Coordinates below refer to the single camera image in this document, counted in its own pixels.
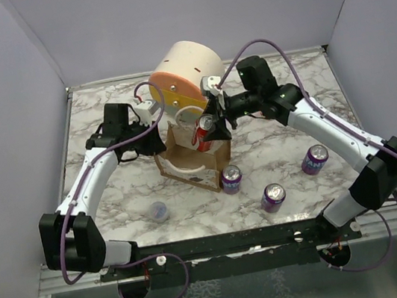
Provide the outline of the red soda can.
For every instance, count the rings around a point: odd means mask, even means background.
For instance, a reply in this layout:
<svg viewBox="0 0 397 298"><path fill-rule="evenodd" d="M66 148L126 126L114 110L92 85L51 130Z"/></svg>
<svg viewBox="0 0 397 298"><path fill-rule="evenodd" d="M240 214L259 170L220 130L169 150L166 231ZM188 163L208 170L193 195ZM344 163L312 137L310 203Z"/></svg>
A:
<svg viewBox="0 0 397 298"><path fill-rule="evenodd" d="M195 122L191 144L194 149L200 152L207 152L212 147L212 141L204 141L207 133L213 127L213 117L211 114L201 115Z"/></svg>

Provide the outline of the brown canvas bag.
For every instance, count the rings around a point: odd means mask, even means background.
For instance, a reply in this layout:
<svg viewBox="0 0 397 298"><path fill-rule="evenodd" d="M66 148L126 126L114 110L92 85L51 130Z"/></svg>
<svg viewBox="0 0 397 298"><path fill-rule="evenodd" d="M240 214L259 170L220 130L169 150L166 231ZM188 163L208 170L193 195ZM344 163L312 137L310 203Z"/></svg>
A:
<svg viewBox="0 0 397 298"><path fill-rule="evenodd" d="M166 150L154 157L162 176L186 184L219 192L222 189L222 171L231 161L231 142L212 142L211 149L200 152L191 144L194 122L183 124L184 112L199 114L197 106L186 106L176 112L174 122L168 122Z"/></svg>

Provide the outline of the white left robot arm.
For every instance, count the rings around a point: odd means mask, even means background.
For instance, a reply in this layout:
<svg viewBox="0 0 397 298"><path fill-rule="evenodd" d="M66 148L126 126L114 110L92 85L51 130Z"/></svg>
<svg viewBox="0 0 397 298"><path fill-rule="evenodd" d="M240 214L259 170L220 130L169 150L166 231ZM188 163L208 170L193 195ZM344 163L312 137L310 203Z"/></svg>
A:
<svg viewBox="0 0 397 298"><path fill-rule="evenodd" d="M160 106L153 100L136 99L132 105L109 103L96 132L88 138L80 172L68 195L54 213L42 215L39 231L50 270L97 273L116 266L124 276L141 269L137 244L105 240L94 219L107 181L123 154L155 156L166 146L160 138L154 114Z"/></svg>

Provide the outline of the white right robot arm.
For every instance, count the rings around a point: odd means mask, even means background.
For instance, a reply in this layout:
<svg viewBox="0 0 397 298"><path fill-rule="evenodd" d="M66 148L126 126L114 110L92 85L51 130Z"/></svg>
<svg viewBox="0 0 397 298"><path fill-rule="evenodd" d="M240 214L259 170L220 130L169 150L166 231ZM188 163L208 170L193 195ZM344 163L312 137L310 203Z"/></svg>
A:
<svg viewBox="0 0 397 298"><path fill-rule="evenodd" d="M263 58L251 56L237 64L244 91L229 96L221 78L201 79L201 93L213 117L205 140L230 140L240 117L262 113L270 120L309 134L338 154L357 173L351 187L320 212L316 233L334 242L344 225L365 211L378 210L397 188L397 137L383 140L332 115L295 84L278 85Z"/></svg>

